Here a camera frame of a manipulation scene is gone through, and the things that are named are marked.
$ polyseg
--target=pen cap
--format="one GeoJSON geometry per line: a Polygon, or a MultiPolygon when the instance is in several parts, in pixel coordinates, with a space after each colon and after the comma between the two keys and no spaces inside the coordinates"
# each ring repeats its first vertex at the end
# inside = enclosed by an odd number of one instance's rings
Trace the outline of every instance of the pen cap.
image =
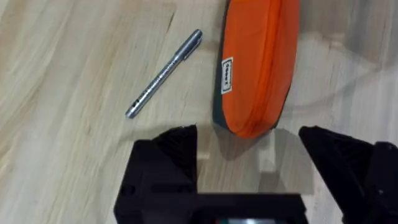
{"type": "Polygon", "coordinates": [[[182,60],[186,60],[189,55],[199,46],[202,40],[202,32],[200,29],[195,30],[191,36],[181,45],[176,51],[175,55],[181,57],[182,60]]]}

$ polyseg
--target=wooden surface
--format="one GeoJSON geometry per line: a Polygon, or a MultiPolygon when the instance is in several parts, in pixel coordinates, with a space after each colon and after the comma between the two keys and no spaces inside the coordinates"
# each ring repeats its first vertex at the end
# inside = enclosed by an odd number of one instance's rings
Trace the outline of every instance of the wooden surface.
{"type": "Polygon", "coordinates": [[[199,128],[202,192],[299,192],[310,223],[341,212],[297,132],[398,143],[398,3],[301,0],[294,81],[277,129],[211,123],[224,1],[0,0],[0,222],[116,223],[133,142],[199,128]],[[139,116],[124,112],[196,28],[204,40],[139,116]]]}

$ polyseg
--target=pencil case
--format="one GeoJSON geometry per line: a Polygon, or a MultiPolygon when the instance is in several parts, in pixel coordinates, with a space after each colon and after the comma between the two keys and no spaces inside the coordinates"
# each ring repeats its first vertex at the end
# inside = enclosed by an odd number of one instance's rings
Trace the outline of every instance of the pencil case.
{"type": "Polygon", "coordinates": [[[213,120],[242,138],[276,126],[292,82],[299,0],[230,0],[216,69],[213,120]]]}

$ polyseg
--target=pen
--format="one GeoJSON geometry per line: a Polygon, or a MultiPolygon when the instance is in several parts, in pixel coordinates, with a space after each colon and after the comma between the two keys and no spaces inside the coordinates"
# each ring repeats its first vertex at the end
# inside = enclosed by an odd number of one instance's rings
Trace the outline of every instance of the pen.
{"type": "Polygon", "coordinates": [[[140,94],[138,99],[126,111],[126,117],[133,119],[138,112],[144,107],[148,100],[154,95],[156,90],[174,71],[182,60],[186,60],[189,55],[199,46],[202,40],[201,30],[195,30],[191,36],[181,45],[174,56],[169,60],[166,66],[157,74],[147,88],[140,94]]]}

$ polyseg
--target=label on pencil case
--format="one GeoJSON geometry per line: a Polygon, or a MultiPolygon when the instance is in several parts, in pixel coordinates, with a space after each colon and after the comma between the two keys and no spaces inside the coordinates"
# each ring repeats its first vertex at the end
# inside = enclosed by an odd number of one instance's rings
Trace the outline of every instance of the label on pencil case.
{"type": "Polygon", "coordinates": [[[221,81],[221,94],[229,93],[232,91],[232,63],[233,58],[227,58],[222,61],[223,79],[221,81]]]}

